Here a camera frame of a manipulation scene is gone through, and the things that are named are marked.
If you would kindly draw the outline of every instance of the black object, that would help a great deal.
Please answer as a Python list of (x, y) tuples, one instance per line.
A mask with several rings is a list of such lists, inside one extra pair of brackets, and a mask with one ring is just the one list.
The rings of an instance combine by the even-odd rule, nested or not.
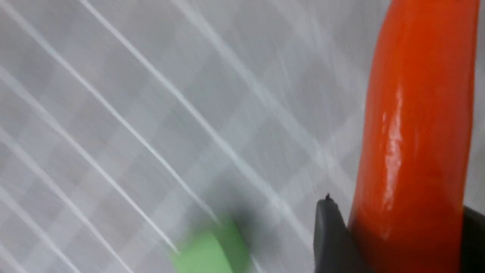
[(463, 216), (461, 272), (485, 272), (485, 216), (469, 207)]
[(327, 197), (317, 203), (313, 237), (315, 273), (368, 273), (337, 204)]
[[(315, 273), (371, 273), (345, 226), (337, 204), (318, 201), (313, 237)], [(461, 272), (485, 272), (485, 216), (465, 207)]]

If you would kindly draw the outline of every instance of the orange carrot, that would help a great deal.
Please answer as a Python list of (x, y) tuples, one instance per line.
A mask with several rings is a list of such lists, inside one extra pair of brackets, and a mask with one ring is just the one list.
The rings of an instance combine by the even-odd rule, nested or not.
[(349, 229), (375, 272), (459, 272), (479, 0), (394, 0)]

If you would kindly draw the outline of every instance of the checkered tablecloth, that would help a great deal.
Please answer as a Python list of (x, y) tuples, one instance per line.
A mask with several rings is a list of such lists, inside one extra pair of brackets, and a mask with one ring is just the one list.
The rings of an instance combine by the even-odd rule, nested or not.
[[(171, 273), (224, 217), (312, 272), (388, 0), (0, 0), (0, 272)], [(485, 212), (485, 10), (466, 203)]]

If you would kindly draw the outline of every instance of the green block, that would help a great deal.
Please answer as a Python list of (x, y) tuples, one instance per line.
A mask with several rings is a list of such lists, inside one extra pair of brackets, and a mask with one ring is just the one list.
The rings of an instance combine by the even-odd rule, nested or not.
[(243, 273), (249, 252), (232, 222), (197, 236), (173, 256), (178, 273)]

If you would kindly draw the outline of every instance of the glossy orange surface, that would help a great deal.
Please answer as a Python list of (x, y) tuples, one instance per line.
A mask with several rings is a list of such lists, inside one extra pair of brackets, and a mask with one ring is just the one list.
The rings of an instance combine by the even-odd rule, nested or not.
[(478, 0), (394, 0), (349, 228), (377, 272), (459, 272)]

